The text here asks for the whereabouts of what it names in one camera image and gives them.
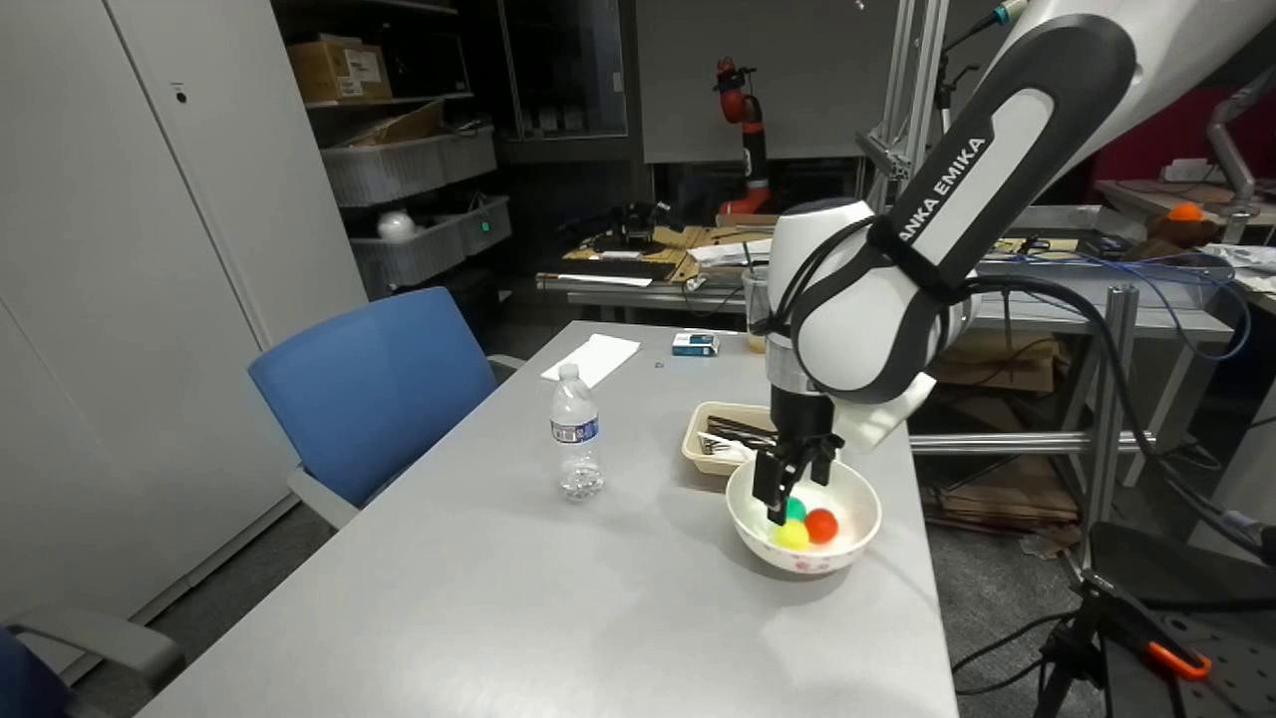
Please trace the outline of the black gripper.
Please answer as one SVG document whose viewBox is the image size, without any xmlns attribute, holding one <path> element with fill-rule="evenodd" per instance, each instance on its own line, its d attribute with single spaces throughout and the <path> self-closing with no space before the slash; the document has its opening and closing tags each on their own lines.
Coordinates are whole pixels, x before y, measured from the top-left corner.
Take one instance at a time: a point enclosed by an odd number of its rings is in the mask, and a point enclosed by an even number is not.
<svg viewBox="0 0 1276 718">
<path fill-rule="evenodd" d="M 754 459 L 754 501 L 769 525 L 785 525 L 785 501 L 803 474 L 829 483 L 842 438 L 835 437 L 835 405 L 826 396 L 769 390 L 773 438 Z"/>
</svg>

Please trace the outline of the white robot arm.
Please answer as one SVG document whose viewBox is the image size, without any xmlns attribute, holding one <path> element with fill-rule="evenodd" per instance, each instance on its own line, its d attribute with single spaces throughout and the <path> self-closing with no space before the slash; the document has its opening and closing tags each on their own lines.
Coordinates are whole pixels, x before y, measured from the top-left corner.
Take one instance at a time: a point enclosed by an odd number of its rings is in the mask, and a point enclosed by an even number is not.
<svg viewBox="0 0 1276 718">
<path fill-rule="evenodd" d="M 956 336 L 974 268 L 1080 160 L 1177 103 L 1276 21 L 1276 0 L 1029 0 L 900 195 L 785 213 L 769 248 L 769 421 L 754 503 L 883 443 Z"/>
</svg>

